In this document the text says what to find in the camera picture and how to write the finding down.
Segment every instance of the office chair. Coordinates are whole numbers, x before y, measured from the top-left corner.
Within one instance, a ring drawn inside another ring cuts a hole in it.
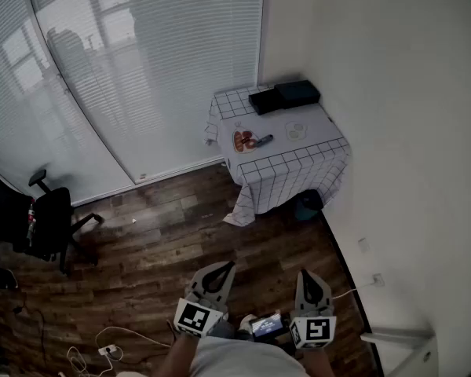
[[[65,275],[69,274],[64,265],[68,244],[89,262],[97,265],[97,258],[80,247],[73,238],[73,233],[91,218],[99,223],[103,218],[98,214],[89,214],[72,225],[70,192],[65,187],[49,190],[43,182],[46,174],[45,170],[40,170],[28,183],[29,186],[38,185],[45,193],[33,204],[36,223],[31,242],[27,233],[32,198],[14,191],[0,180],[0,241],[12,243],[16,252],[34,255],[46,261],[54,261],[56,254],[60,253],[60,271]]]

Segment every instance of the white checkered tablecloth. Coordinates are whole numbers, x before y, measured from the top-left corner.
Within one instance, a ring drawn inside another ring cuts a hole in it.
[[[217,93],[211,101],[204,139],[220,145],[232,178],[242,185],[234,210],[224,219],[237,226],[309,189],[317,190],[326,205],[339,190],[351,155],[319,104],[257,115],[248,95],[267,89]],[[268,134],[274,140],[260,148],[243,145],[239,138],[257,140]]]

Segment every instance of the black baseboard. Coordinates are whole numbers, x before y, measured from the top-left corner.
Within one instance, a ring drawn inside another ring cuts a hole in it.
[[[322,211],[319,212],[319,219],[321,223],[323,224],[324,228],[326,229],[328,236],[330,237],[330,241],[333,244],[333,248],[335,249],[335,252],[337,253],[337,257],[340,260],[342,268],[344,269],[344,273],[347,276],[347,281],[349,282],[349,286],[351,287],[351,289],[354,289],[356,287],[356,284],[354,284],[354,279],[352,278],[352,275],[349,271],[349,267],[347,266],[347,262],[345,262],[344,255],[342,254],[340,247],[338,246],[337,240],[335,239],[335,236],[333,232],[331,231],[331,228],[328,225],[327,219],[324,217],[324,214]],[[354,299],[356,300],[356,304],[358,306],[358,310],[360,311],[361,319],[363,320],[363,323],[364,323],[364,330],[367,333],[371,333],[370,323],[368,322],[368,317],[364,311],[363,303],[361,302],[361,298],[360,298],[360,295],[358,294],[358,291],[354,291],[352,295],[354,296]],[[384,372],[382,371],[382,363],[380,361],[380,357],[378,356],[377,346],[374,343],[371,343],[370,345],[371,345],[371,351],[374,354],[375,363],[377,365],[378,375],[380,377],[384,377]]]

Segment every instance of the white horizontal blind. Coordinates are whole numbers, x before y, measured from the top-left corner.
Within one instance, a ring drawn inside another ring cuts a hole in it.
[[[33,0],[82,110],[136,182],[205,163],[213,93],[256,83],[261,0]]]
[[[0,174],[20,191],[47,169],[46,184],[73,201],[131,185],[56,78],[25,0],[0,0]]]

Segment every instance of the marker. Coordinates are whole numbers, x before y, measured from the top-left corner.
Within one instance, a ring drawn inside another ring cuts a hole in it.
[[[260,140],[257,141],[257,143],[255,144],[255,146],[257,148],[261,147],[262,145],[265,145],[267,144],[268,142],[272,141],[274,139],[274,136],[272,134],[269,134],[269,135],[266,135],[265,137],[263,138],[260,138]]]

